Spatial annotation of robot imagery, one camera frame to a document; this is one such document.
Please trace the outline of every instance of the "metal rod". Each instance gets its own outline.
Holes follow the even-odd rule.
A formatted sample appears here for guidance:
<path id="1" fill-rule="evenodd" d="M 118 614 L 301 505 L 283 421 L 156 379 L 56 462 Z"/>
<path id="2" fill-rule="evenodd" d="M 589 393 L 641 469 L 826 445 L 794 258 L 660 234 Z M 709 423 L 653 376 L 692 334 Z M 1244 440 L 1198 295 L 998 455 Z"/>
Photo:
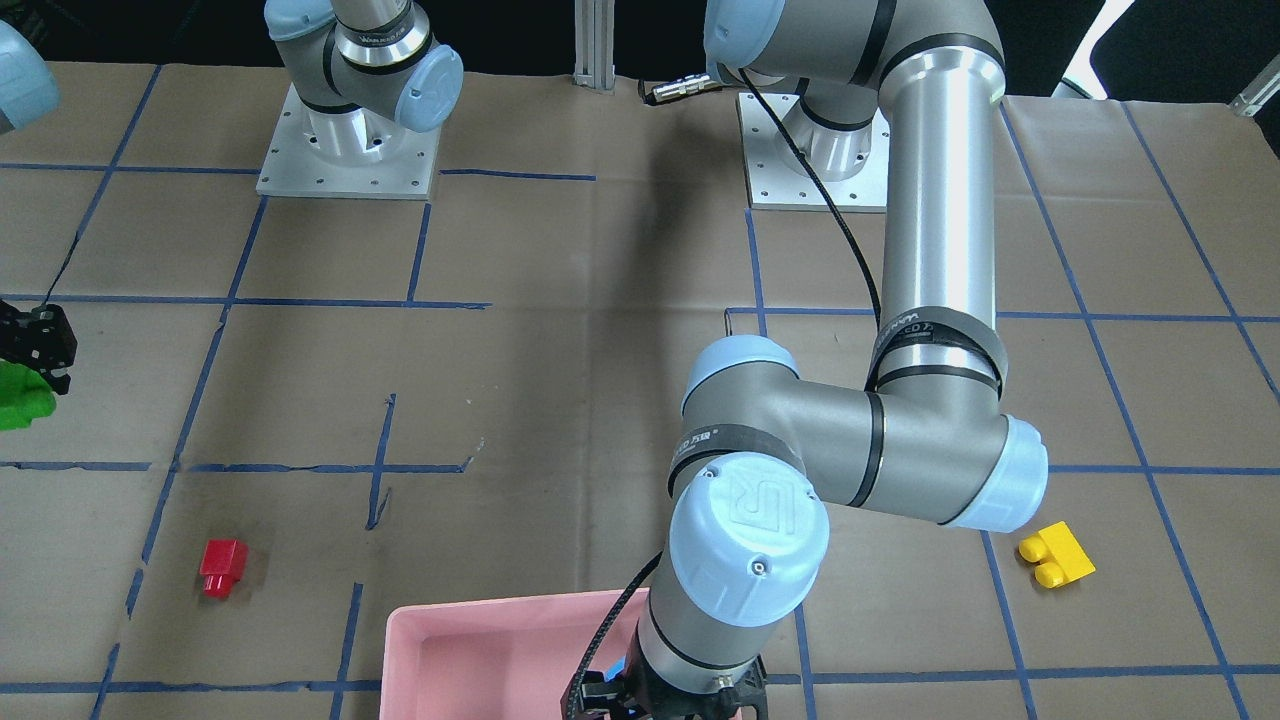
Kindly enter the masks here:
<path id="1" fill-rule="evenodd" d="M 992 131 L 1004 90 L 996 60 L 970 47 L 920 53 L 884 78 L 886 319 L 942 306 L 996 327 Z"/>

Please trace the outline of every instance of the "pink plastic bin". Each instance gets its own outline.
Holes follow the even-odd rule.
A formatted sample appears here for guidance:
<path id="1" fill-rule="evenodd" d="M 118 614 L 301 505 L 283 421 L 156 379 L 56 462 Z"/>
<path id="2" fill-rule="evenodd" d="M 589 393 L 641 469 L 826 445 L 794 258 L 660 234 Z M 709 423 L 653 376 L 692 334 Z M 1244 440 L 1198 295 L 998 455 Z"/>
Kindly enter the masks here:
<path id="1" fill-rule="evenodd" d="M 593 669 L 627 651 L 648 591 L 609 629 Z M 618 591 L 401 607 L 387 620 L 381 720 L 554 720 Z"/>

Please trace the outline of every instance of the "yellow block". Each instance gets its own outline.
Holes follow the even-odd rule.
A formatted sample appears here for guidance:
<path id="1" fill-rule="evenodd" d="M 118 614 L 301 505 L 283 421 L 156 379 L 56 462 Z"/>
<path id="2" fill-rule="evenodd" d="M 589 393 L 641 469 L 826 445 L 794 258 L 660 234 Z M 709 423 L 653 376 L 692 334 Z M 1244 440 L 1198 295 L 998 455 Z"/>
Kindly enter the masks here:
<path id="1" fill-rule="evenodd" d="M 1066 523 L 1055 523 L 1018 543 L 1018 553 L 1037 564 L 1036 580 L 1046 588 L 1074 583 L 1097 570 Z"/>

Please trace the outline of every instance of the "green object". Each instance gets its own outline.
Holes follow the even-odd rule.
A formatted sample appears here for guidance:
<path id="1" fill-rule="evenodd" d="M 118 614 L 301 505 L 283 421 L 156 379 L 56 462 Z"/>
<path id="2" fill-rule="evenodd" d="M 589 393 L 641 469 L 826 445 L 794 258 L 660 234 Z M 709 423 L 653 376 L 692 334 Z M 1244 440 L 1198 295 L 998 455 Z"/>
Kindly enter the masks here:
<path id="1" fill-rule="evenodd" d="M 49 383 L 35 370 L 0 360 L 0 430 L 29 428 L 58 409 Z"/>

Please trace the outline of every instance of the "black tape band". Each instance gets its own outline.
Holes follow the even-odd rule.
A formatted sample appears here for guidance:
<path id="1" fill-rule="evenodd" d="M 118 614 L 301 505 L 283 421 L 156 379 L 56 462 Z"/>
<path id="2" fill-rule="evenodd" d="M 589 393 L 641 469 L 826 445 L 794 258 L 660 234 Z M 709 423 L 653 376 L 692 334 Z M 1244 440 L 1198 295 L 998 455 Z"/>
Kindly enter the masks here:
<path id="1" fill-rule="evenodd" d="M 676 657 L 684 660 L 685 662 L 687 662 L 690 665 L 695 665 L 695 666 L 703 667 L 705 670 L 732 670 L 732 669 L 737 667 L 739 665 L 741 665 L 741 662 L 739 662 L 737 665 L 710 665 L 710 664 L 703 662 L 701 660 L 698 660 L 695 657 L 690 657 L 687 655 L 685 655 L 684 652 L 681 652 L 681 650 L 678 647 L 671 644 L 671 641 L 667 639 L 667 635 L 662 632 L 662 625 L 659 625 L 658 624 L 658 619 L 653 616 L 653 603 L 645 603 L 645 605 L 649 606 L 649 621 L 653 623 L 653 629 L 658 633 L 658 638 L 662 641 L 662 644 L 667 646 L 667 650 L 669 650 L 671 652 L 673 652 L 676 655 Z"/>
<path id="2" fill-rule="evenodd" d="M 911 55 L 924 53 L 925 50 L 933 50 L 934 47 L 972 47 L 989 55 L 991 59 L 1000 65 L 1001 70 L 1005 69 L 1005 56 L 1000 54 L 1000 50 L 997 50 L 995 45 L 966 32 L 942 32 L 916 40 L 906 47 L 899 50 L 888 63 L 884 63 L 884 72 L 881 73 L 879 81 L 883 83 L 884 77 L 887 77 L 893 68 L 901 65 L 902 61 Z"/>
<path id="3" fill-rule="evenodd" d="M 863 129 L 864 127 L 872 124 L 872 120 L 876 119 L 876 113 L 872 111 L 872 117 L 867 118 L 860 123 L 837 123 L 835 120 L 828 120 L 827 118 L 823 118 L 818 113 L 814 113 L 813 108 L 810 108 L 809 104 L 804 101 L 804 97 L 800 99 L 800 110 L 803 110 L 804 115 L 810 120 L 813 120 L 815 124 L 819 124 L 827 129 L 833 129 L 837 132 L 852 132 L 855 129 Z"/>
<path id="4" fill-rule="evenodd" d="M 671 474 L 667 477 L 667 495 L 676 495 L 676 477 L 689 465 L 730 452 L 759 452 L 791 465 L 804 473 L 804 462 L 781 438 L 749 425 L 707 425 L 686 433 L 671 459 Z"/>
<path id="5" fill-rule="evenodd" d="M 883 377 L 877 379 L 876 387 L 882 388 L 896 379 L 913 378 L 916 375 L 955 375 L 957 378 L 969 378 L 970 380 L 978 380 L 991 389 L 1000 392 L 1000 384 L 996 383 L 991 375 L 984 375 L 978 370 L 970 370 L 969 368 L 952 368 L 951 365 L 913 365 L 911 368 L 901 368 L 893 370 L 892 373 L 886 373 Z"/>
<path id="6" fill-rule="evenodd" d="M 867 85 L 872 79 L 872 72 L 879 63 L 879 56 L 884 53 L 884 42 L 888 41 L 888 28 L 893 24 L 893 13 L 897 12 L 897 0 L 879 0 L 876 5 L 876 18 L 872 20 L 872 31 L 867 35 L 867 46 L 863 47 L 863 56 L 858 60 L 858 69 L 854 70 L 850 85 Z"/>
<path id="7" fill-rule="evenodd" d="M 347 102 L 346 105 L 316 105 L 315 102 L 307 102 L 307 100 L 302 96 L 298 96 L 298 100 L 302 100 L 303 105 L 316 113 L 324 113 L 326 115 L 342 115 L 360 109 L 360 105 L 356 105 L 355 102 Z"/>
<path id="8" fill-rule="evenodd" d="M 362 45 L 369 45 L 370 47 L 378 47 L 378 46 L 381 46 L 381 45 L 390 45 L 390 44 L 396 42 L 397 40 L 399 40 L 399 38 L 404 37 L 406 35 L 408 35 L 410 27 L 412 27 L 413 23 L 406 23 L 404 18 L 408 17 L 412 12 L 413 12 L 413 3 L 410 1 L 410 3 L 404 4 L 404 9 L 402 9 L 399 12 L 399 14 L 397 14 L 394 18 L 392 18 L 385 24 L 381 24 L 381 26 L 375 27 L 372 29 L 357 29 L 357 28 L 353 28 L 351 26 L 343 26 L 343 27 L 346 27 L 351 32 L 353 32 L 357 36 L 360 36 L 360 41 L 361 41 Z M 365 36 L 369 36 L 369 40 L 371 40 L 371 42 L 366 44 L 365 42 L 365 40 L 366 40 Z"/>
<path id="9" fill-rule="evenodd" d="M 849 501 L 851 507 L 860 507 L 867 502 L 872 488 L 876 487 L 881 461 L 884 459 L 884 404 L 874 392 L 867 393 L 867 400 L 872 405 L 872 446 L 867 454 L 867 470 L 863 471 L 863 483 L 858 486 L 858 492 Z"/>
<path id="10" fill-rule="evenodd" d="M 910 345 L 941 345 L 963 347 L 984 359 L 996 373 L 996 393 L 1005 389 L 1005 377 L 1009 374 L 1009 352 L 996 331 L 986 323 L 950 307 L 924 306 L 908 310 L 881 325 L 872 351 L 870 372 L 867 375 L 867 392 L 874 392 L 878 383 L 881 363 L 890 351 Z"/>

